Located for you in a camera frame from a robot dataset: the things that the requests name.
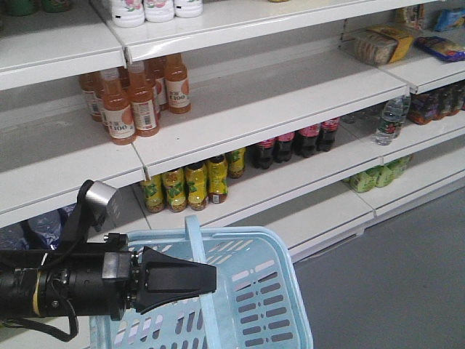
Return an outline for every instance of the white shelf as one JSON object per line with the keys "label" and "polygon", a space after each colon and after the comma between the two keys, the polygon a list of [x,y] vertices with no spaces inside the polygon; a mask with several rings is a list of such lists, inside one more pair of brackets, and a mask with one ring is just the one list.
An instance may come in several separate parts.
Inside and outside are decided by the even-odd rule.
{"label": "white shelf", "polygon": [[[223,204],[209,204],[199,212],[186,208],[180,213],[165,209],[145,214],[152,229],[181,228],[189,214],[196,214],[203,226],[225,226],[377,164],[380,160],[376,155],[341,129],[334,148],[327,153],[308,159],[293,156],[288,163],[273,164],[268,170],[248,165],[242,178],[228,179],[229,194]],[[142,191],[138,191],[137,197],[142,199]]]}
{"label": "white shelf", "polygon": [[85,180],[117,188],[143,178],[132,145],[114,145],[85,110],[3,131],[0,226],[76,202]]}
{"label": "white shelf", "polygon": [[[465,28],[441,33],[424,31],[423,36],[440,36],[465,46]],[[415,94],[465,79],[465,61],[443,62],[417,47],[412,47],[403,60],[379,68],[405,81]]]}
{"label": "white shelf", "polygon": [[196,18],[174,18],[119,28],[93,0],[126,49],[129,61],[211,47],[432,0],[312,0],[273,4],[265,0],[215,1]]}
{"label": "white shelf", "polygon": [[308,244],[328,233],[339,235],[373,218],[369,205],[347,186],[336,182],[275,209],[238,221],[234,226],[265,226],[277,233],[292,253],[299,250],[299,245]]}
{"label": "white shelf", "polygon": [[374,188],[360,197],[377,216],[415,201],[465,177],[465,136],[425,149],[413,156],[404,174],[385,188]]}
{"label": "white shelf", "polygon": [[191,112],[164,113],[160,132],[139,137],[134,146],[150,175],[155,175],[380,103],[406,90],[401,81],[336,50],[194,87]]}
{"label": "white shelf", "polygon": [[120,43],[86,1],[2,19],[0,90],[124,65]]}
{"label": "white shelf", "polygon": [[378,145],[373,141],[378,123],[378,118],[370,118],[363,122],[341,125],[364,142],[371,152],[382,157],[384,163],[465,135],[465,111],[442,120],[431,121],[426,125],[417,125],[407,120],[400,136],[389,145]]}

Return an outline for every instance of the white bottle cap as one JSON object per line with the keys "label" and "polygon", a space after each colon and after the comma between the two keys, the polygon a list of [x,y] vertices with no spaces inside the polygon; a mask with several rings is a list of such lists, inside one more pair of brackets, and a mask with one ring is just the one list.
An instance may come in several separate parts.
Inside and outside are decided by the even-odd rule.
{"label": "white bottle cap", "polygon": [[138,62],[133,62],[128,65],[128,71],[131,73],[141,73],[145,71],[144,61],[140,60]]}
{"label": "white bottle cap", "polygon": [[110,81],[119,79],[119,72],[117,68],[109,68],[103,71],[100,71],[100,76],[103,80]]}

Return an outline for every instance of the plastic bottle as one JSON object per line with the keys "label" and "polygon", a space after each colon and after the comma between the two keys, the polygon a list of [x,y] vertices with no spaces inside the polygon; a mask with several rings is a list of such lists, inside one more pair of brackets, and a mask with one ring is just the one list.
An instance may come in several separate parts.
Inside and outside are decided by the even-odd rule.
{"label": "plastic bottle", "polygon": [[166,191],[168,207],[173,212],[181,212],[187,206],[185,194],[184,170],[182,167],[167,171],[161,175],[161,180]]}
{"label": "plastic bottle", "polygon": [[227,162],[224,155],[207,160],[209,171],[209,200],[221,204],[227,198]]}
{"label": "plastic bottle", "polygon": [[240,178],[246,170],[246,148],[240,148],[226,153],[227,176]]}
{"label": "plastic bottle", "polygon": [[97,98],[95,95],[95,81],[97,79],[97,73],[85,73],[79,76],[79,85],[81,86],[82,95],[86,101],[87,110],[89,111],[92,120],[101,122],[102,116],[99,111],[97,104]]}
{"label": "plastic bottle", "polygon": [[252,163],[257,169],[269,169],[273,163],[273,148],[275,147],[276,138],[263,140],[254,145]]}
{"label": "plastic bottle", "polygon": [[43,247],[56,249],[62,231],[61,216],[57,210],[28,219],[29,228],[40,238]]}
{"label": "plastic bottle", "polygon": [[73,7],[71,0],[41,0],[42,9],[45,12],[64,12],[68,11]]}
{"label": "plastic bottle", "polygon": [[273,149],[273,158],[276,162],[281,163],[291,160],[294,135],[295,132],[293,131],[276,138],[275,147]]}
{"label": "plastic bottle", "polygon": [[208,202],[207,169],[203,161],[195,162],[185,167],[187,188],[189,195],[187,202],[191,209],[201,211],[206,208]]}
{"label": "plastic bottle", "polygon": [[412,98],[410,94],[402,97],[402,118],[395,126],[394,138],[397,138],[400,135],[400,131],[404,126],[405,120],[407,119],[408,111],[410,110],[411,101]]}
{"label": "plastic bottle", "polygon": [[102,97],[105,118],[111,140],[116,145],[125,145],[136,139],[131,103],[119,80],[118,69],[110,68],[101,72],[105,93]]}
{"label": "plastic bottle", "polygon": [[189,78],[180,53],[166,56],[165,82],[169,111],[174,114],[190,111]]}
{"label": "plastic bottle", "polygon": [[140,182],[140,186],[144,191],[145,207],[152,213],[157,213],[165,208],[165,197],[161,186],[161,175],[149,177]]}
{"label": "plastic bottle", "polygon": [[134,62],[128,67],[131,85],[128,89],[131,101],[136,134],[141,137],[153,136],[160,129],[157,122],[157,110],[154,103],[153,87],[145,77],[145,67],[142,61]]}
{"label": "plastic bottle", "polygon": [[162,23],[174,17],[173,0],[144,0],[144,10],[149,22]]}
{"label": "plastic bottle", "polygon": [[317,139],[318,151],[330,151],[336,141],[336,132],[339,126],[339,117],[323,121],[320,124],[320,133]]}
{"label": "plastic bottle", "polygon": [[402,121],[403,99],[396,97],[384,106],[378,128],[375,132],[375,142],[379,145],[389,145],[394,139],[396,126]]}
{"label": "plastic bottle", "polygon": [[157,92],[157,101],[162,111],[168,109],[165,83],[165,63],[163,57],[151,58],[147,61],[148,70],[153,74]]}
{"label": "plastic bottle", "polygon": [[111,0],[111,19],[118,27],[132,28],[145,22],[142,0]]}
{"label": "plastic bottle", "polygon": [[197,17],[202,14],[202,11],[202,0],[174,0],[174,14],[177,17]]}
{"label": "plastic bottle", "polygon": [[317,149],[317,139],[320,134],[320,124],[304,127],[296,133],[294,152],[296,155],[309,158]]}

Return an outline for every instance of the cola bottle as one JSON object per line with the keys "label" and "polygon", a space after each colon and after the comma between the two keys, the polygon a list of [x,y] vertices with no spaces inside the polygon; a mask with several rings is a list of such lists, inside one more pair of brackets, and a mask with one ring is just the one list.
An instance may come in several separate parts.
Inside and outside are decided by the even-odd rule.
{"label": "cola bottle", "polygon": [[339,126],[339,117],[323,121],[320,125],[320,134],[317,139],[318,151],[330,151],[336,140],[336,132]]}
{"label": "cola bottle", "polygon": [[294,153],[305,158],[315,154],[319,133],[320,124],[307,126],[297,131],[294,139]]}
{"label": "cola bottle", "polygon": [[278,136],[275,142],[273,156],[278,163],[291,160],[292,157],[292,140],[294,139],[295,132],[285,133]]}
{"label": "cola bottle", "polygon": [[254,145],[252,163],[257,169],[269,169],[273,163],[273,148],[276,137],[263,140]]}

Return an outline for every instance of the shopping basket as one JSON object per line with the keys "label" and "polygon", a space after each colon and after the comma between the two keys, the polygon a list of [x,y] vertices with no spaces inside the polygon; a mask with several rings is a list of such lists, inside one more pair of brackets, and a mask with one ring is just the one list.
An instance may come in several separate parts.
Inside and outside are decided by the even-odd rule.
{"label": "shopping basket", "polygon": [[121,321],[90,319],[92,349],[312,349],[291,258],[261,227],[200,228],[129,234],[129,248],[148,246],[172,257],[217,267],[217,290]]}

